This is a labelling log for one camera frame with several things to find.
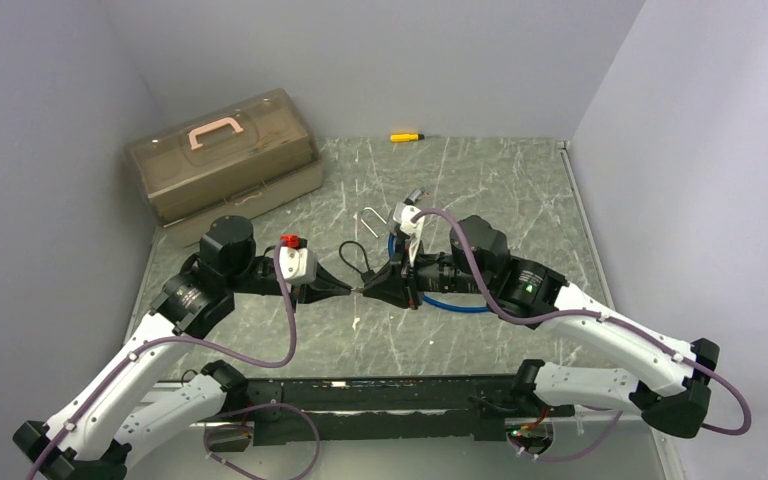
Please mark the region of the brass padlock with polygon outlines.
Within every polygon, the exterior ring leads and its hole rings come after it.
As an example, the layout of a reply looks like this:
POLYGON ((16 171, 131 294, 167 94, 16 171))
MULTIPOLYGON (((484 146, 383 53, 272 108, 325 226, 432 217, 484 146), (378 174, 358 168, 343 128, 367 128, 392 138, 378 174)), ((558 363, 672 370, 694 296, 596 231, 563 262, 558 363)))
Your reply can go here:
POLYGON ((363 207, 357 214, 359 223, 376 239, 391 235, 389 219, 373 207, 363 207))

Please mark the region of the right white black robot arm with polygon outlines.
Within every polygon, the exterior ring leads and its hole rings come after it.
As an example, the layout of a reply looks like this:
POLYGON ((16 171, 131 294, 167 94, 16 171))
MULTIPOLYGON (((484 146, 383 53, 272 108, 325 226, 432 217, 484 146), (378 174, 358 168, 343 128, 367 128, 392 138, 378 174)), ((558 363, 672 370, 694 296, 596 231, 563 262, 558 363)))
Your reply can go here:
POLYGON ((432 255, 397 234, 387 263, 362 274, 363 296, 416 309, 427 293, 487 293, 486 305, 499 306, 503 320, 573 339, 610 361, 600 368, 523 361, 510 392, 524 415, 580 404, 637 414, 678 438, 693 438, 705 428, 718 344, 678 340, 641 326, 562 274, 512 255, 507 236, 477 215, 459 221, 449 239, 449 252, 432 255))

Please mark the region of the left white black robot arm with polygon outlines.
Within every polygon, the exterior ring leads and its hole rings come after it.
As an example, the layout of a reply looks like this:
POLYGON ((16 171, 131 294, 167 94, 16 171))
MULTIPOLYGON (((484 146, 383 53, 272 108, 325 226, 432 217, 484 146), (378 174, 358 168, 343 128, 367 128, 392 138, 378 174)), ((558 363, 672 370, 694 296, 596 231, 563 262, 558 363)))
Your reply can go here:
POLYGON ((152 301, 139 325, 97 376, 44 421, 29 420, 13 436, 31 462, 30 477, 122 479, 146 453, 191 423, 217 414, 239 417, 247 380, 234 361, 265 369, 289 364, 298 347, 296 308, 348 296, 351 287, 328 272, 304 238, 283 236, 259 254, 251 221, 214 220, 197 251, 152 301), (289 327, 283 357, 262 360, 208 340, 235 308, 239 294, 282 300, 289 327), (191 350, 221 355, 177 395, 141 407, 161 375, 191 350))

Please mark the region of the yellow handled screwdriver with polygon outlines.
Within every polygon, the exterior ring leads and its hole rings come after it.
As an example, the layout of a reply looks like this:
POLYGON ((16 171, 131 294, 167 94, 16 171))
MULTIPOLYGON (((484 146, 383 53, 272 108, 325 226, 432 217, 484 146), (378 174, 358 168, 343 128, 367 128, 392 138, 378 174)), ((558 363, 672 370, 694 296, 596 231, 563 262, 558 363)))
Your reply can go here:
POLYGON ((425 139, 425 135, 421 133, 397 133, 392 134, 389 140, 392 143, 410 143, 417 142, 425 139))

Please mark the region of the blue cable lock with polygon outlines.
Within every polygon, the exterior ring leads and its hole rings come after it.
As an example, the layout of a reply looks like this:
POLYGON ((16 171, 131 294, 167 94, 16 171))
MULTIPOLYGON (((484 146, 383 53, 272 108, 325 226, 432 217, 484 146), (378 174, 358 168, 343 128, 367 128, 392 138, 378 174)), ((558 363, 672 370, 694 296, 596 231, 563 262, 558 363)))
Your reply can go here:
MULTIPOLYGON (((428 196, 428 192, 423 187, 419 187, 411 191, 406 196, 405 203, 408 205, 415 205, 421 199, 426 198, 427 196, 428 196)), ((396 237, 393 234, 389 234, 387 239, 387 252, 389 257, 392 257, 395 252, 395 241, 396 241, 396 237)), ((422 300, 426 304, 433 306, 434 308, 444 310, 447 312, 462 313, 462 314, 481 314, 481 313, 489 312, 489 309, 487 306, 453 305, 453 304, 449 304, 449 303, 434 299, 432 297, 429 297, 428 295, 423 295, 422 300)))

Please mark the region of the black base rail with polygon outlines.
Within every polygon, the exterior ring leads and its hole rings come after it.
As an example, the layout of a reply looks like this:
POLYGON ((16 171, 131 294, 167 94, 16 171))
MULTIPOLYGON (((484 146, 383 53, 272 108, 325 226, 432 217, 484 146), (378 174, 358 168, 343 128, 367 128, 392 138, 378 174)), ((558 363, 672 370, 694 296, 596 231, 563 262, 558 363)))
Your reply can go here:
POLYGON ((512 374, 252 379, 212 421, 250 426, 257 446, 469 437, 503 441, 519 421, 571 417, 514 389, 512 374))

